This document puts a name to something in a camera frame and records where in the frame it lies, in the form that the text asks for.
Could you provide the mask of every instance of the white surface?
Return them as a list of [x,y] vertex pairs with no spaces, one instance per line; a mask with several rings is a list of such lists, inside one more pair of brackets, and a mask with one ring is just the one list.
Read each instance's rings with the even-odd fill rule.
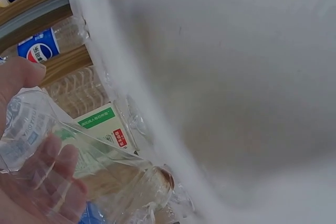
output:
[[79,2],[197,223],[334,222],[336,0]]

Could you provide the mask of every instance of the store shelf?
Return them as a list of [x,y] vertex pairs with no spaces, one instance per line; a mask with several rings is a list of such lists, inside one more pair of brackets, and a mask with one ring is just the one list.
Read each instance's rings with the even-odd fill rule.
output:
[[47,67],[47,74],[39,85],[41,88],[50,85],[71,72],[92,65],[92,61],[86,47],[81,46],[67,54],[56,56],[44,64]]
[[0,26],[0,50],[72,15],[68,0],[49,0]]
[[[6,22],[10,21],[11,19],[17,16],[20,16],[18,18],[19,20],[20,18],[22,19],[25,16],[24,13],[32,9],[33,7],[37,7],[36,9],[33,9],[31,12],[31,14],[34,15],[36,18],[36,14],[34,14],[34,11],[41,12],[43,15],[46,12],[51,11],[50,8],[52,7],[57,8],[56,6],[59,7],[61,4],[64,5],[66,0],[50,0],[50,2],[46,1],[49,0],[17,0],[6,8],[0,8],[0,25],[4,25]],[[2,29],[4,28],[0,27],[0,37],[3,37],[5,35],[4,32],[6,32],[6,29],[4,30],[4,32],[2,31]]]

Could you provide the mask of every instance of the pepsi label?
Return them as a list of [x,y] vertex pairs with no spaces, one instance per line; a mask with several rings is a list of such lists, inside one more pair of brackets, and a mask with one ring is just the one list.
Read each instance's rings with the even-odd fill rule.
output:
[[42,63],[59,55],[59,47],[52,28],[36,34],[17,45],[18,55],[31,62]]
[[104,224],[105,219],[102,212],[98,207],[91,203],[87,202],[84,213],[82,214],[78,224]]

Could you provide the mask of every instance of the pepsi logo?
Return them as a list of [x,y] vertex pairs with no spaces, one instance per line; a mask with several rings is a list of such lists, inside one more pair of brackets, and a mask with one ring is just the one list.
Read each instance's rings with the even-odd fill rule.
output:
[[52,50],[46,44],[37,43],[27,53],[27,59],[32,62],[42,63],[53,56]]

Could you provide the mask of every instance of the green label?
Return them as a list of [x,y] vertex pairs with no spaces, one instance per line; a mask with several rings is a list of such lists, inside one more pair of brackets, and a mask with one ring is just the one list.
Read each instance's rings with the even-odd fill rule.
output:
[[92,116],[89,116],[88,118],[82,121],[79,121],[78,123],[80,124],[80,126],[89,129],[114,117],[115,114],[113,110],[111,108],[107,108]]

